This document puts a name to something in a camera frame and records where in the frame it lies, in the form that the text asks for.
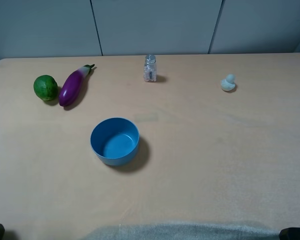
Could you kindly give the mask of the clear jar with metal lid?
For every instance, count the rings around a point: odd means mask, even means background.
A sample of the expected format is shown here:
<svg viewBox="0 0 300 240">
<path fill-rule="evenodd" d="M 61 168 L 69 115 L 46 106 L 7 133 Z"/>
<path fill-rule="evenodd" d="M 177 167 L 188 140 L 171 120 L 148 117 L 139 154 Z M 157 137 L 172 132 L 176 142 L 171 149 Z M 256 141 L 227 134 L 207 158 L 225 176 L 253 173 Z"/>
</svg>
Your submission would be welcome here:
<svg viewBox="0 0 300 240">
<path fill-rule="evenodd" d="M 156 61 L 156 56 L 153 54 L 148 54 L 145 57 L 144 68 L 143 68 L 143 79 L 145 82 L 157 81 L 157 61 Z"/>
</svg>

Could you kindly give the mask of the black object bottom right corner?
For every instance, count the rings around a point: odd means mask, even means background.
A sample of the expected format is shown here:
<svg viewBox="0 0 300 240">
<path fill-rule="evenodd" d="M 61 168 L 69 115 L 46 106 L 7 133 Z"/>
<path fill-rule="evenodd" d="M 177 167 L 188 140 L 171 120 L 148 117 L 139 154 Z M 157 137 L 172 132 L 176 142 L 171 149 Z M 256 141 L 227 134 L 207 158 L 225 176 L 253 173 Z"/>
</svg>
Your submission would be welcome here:
<svg viewBox="0 0 300 240">
<path fill-rule="evenodd" d="M 282 229 L 279 233 L 280 240 L 300 240 L 300 227 Z"/>
</svg>

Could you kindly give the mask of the blue plastic bowl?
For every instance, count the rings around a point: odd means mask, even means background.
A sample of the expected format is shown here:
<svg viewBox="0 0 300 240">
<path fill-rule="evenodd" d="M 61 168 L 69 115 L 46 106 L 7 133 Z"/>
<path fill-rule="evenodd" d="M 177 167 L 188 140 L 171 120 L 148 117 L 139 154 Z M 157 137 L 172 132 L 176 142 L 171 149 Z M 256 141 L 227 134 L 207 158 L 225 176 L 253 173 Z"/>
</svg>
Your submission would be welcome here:
<svg viewBox="0 0 300 240">
<path fill-rule="evenodd" d="M 106 165 L 123 166 L 136 156 L 140 142 L 137 126 L 128 119 L 113 117 L 100 122 L 90 135 L 90 146 Z"/>
</svg>

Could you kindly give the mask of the purple toy eggplant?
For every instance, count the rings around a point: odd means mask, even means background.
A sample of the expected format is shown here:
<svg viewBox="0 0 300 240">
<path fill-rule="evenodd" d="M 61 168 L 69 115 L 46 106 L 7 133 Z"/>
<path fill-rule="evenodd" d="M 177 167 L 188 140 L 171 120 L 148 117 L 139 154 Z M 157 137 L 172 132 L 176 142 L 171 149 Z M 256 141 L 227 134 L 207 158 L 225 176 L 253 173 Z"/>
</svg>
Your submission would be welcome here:
<svg viewBox="0 0 300 240">
<path fill-rule="evenodd" d="M 58 96 L 59 105 L 61 107 L 70 106 L 77 99 L 84 80 L 94 67 L 95 64 L 86 64 L 68 76 Z"/>
</svg>

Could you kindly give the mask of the small white duck figure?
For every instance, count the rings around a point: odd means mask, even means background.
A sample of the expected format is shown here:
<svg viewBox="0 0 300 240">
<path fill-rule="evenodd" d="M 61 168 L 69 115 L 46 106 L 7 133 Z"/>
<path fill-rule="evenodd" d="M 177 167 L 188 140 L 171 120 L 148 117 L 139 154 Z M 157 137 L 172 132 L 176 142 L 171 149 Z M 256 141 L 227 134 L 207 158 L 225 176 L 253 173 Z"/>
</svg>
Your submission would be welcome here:
<svg viewBox="0 0 300 240">
<path fill-rule="evenodd" d="M 235 75 L 234 74 L 228 74 L 226 78 L 222 79 L 220 82 L 221 89 L 225 92 L 230 92 L 236 87 L 235 83 Z"/>
</svg>

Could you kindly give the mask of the green round fruit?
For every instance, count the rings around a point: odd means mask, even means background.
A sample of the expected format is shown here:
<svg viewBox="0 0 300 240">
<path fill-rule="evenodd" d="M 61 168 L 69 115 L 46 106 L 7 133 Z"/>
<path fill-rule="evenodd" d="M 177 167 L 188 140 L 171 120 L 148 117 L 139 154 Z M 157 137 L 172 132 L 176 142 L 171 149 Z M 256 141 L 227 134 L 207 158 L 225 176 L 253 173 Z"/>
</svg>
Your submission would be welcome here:
<svg viewBox="0 0 300 240">
<path fill-rule="evenodd" d="M 58 95 L 58 84 L 50 75 L 41 75 L 33 83 L 34 93 L 43 101 L 54 100 Z"/>
</svg>

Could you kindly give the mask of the grey cloth at table edge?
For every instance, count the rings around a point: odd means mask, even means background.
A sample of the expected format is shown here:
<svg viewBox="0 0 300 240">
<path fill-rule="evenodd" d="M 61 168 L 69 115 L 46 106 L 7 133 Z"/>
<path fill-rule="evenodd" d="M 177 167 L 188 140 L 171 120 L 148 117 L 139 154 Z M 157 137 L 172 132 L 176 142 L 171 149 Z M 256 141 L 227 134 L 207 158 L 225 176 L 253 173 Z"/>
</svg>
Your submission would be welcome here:
<svg viewBox="0 0 300 240">
<path fill-rule="evenodd" d="M 98 227 L 83 240 L 278 240 L 279 230 L 243 223 L 171 221 Z"/>
</svg>

